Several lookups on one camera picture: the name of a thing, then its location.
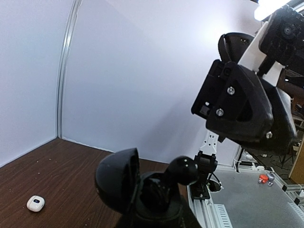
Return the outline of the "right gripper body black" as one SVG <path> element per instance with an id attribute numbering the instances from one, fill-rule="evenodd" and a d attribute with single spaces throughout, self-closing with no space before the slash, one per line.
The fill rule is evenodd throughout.
<path id="1" fill-rule="evenodd" d="M 297 138 L 290 96 L 235 62 L 212 63 L 191 113 L 248 151 L 283 155 Z"/>

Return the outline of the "black round cap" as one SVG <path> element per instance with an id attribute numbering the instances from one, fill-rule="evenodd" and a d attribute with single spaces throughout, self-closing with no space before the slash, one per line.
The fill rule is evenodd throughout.
<path id="1" fill-rule="evenodd" d="M 140 174 L 136 148 L 108 155 L 95 170 L 95 189 L 110 209 L 129 216 L 135 227 L 179 224 L 183 206 L 177 183 L 165 186 L 161 172 Z"/>

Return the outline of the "white earbud charging case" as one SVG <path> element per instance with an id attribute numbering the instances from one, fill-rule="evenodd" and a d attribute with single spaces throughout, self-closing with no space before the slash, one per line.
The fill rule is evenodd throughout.
<path id="1" fill-rule="evenodd" d="M 45 199 L 41 196 L 34 195 L 27 201 L 27 209 L 32 212 L 40 212 L 45 205 Z"/>

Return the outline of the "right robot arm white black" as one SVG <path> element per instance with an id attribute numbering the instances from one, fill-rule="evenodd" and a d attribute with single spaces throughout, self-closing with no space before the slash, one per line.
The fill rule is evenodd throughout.
<path id="1" fill-rule="evenodd" d="M 240 62 L 254 38 L 244 33 L 220 37 L 220 59 L 213 62 L 191 108 L 206 120 L 208 130 L 248 151 L 285 154 L 296 140 L 290 96 L 270 84 L 264 75 L 275 63 L 286 66 L 294 53 L 284 37 L 266 37 L 258 43 L 265 57 L 257 70 Z"/>

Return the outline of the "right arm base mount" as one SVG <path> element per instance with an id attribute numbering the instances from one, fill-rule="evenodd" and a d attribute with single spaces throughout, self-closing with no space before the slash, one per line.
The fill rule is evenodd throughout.
<path id="1" fill-rule="evenodd" d="M 194 200 L 209 200 L 210 195 L 206 184 L 196 182 L 190 185 L 190 196 Z"/>

